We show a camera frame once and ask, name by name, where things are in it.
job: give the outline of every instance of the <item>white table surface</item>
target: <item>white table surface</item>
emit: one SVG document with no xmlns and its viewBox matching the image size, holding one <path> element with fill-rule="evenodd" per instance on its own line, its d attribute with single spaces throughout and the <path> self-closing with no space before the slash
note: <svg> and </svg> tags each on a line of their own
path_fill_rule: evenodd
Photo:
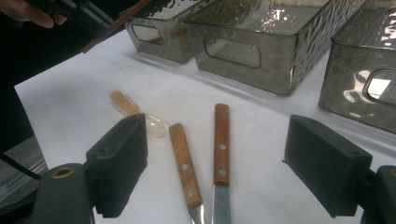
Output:
<svg viewBox="0 0 396 224">
<path fill-rule="evenodd" d="M 16 86 L 49 168 L 83 163 L 85 153 L 123 115 L 109 94 L 120 90 L 143 111 L 181 122 L 210 223 L 213 189 L 214 108 L 231 115 L 231 209 L 234 224 L 360 223 L 331 218 L 281 160 L 290 114 L 316 119 L 374 156 L 372 169 L 396 164 L 396 138 L 318 108 L 328 53 L 291 97 L 278 97 L 200 71 L 192 59 L 170 63 L 136 52 L 123 31 L 87 54 L 79 54 Z M 96 223 L 191 223 L 184 203 L 169 133 L 148 139 L 148 168 L 122 215 Z"/>
</svg>

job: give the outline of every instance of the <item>knife blade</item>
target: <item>knife blade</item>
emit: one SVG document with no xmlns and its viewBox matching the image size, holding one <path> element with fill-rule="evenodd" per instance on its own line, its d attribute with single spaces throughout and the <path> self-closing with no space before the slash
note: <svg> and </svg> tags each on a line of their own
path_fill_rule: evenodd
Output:
<svg viewBox="0 0 396 224">
<path fill-rule="evenodd" d="M 230 224 L 230 111 L 215 106 L 215 156 L 212 224 Z"/>
<path fill-rule="evenodd" d="M 194 171 L 189 145 L 181 123 L 169 127 L 177 169 L 183 188 L 184 199 L 193 224 L 205 224 L 204 202 Z"/>
</svg>

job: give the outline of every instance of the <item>dark background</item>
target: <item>dark background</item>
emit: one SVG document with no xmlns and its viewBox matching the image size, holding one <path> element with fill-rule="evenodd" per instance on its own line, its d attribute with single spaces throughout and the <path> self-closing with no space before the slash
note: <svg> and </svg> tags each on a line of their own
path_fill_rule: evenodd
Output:
<svg viewBox="0 0 396 224">
<path fill-rule="evenodd" d="M 137 1 L 91 0 L 113 21 Z M 73 21 L 52 29 L 31 22 L 13 28 L 0 14 L 0 152 L 34 135 L 14 86 L 80 53 L 92 39 Z"/>
</svg>

